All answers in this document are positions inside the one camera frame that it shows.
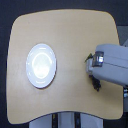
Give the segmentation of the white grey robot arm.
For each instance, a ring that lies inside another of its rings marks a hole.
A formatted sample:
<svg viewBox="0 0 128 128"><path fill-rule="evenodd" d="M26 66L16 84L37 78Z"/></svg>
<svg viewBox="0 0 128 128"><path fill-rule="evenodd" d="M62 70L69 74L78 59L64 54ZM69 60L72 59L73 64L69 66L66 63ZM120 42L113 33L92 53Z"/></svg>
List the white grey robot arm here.
<svg viewBox="0 0 128 128"><path fill-rule="evenodd" d="M90 53L86 63L86 72L92 80L95 90L101 88L100 81L104 80L127 89L124 96L128 96L128 47L101 44L95 53Z"/></svg>

